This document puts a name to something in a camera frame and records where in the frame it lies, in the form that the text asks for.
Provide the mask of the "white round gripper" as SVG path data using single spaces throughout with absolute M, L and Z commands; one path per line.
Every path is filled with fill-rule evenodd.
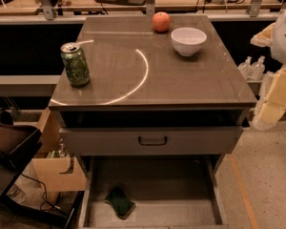
M 272 45 L 272 58 L 286 64 L 286 9 L 275 23 L 254 35 L 250 43 L 258 47 Z M 267 72 L 263 77 L 252 125 L 260 131 L 269 130 L 275 127 L 285 113 L 286 65 L 283 65 L 276 73 Z

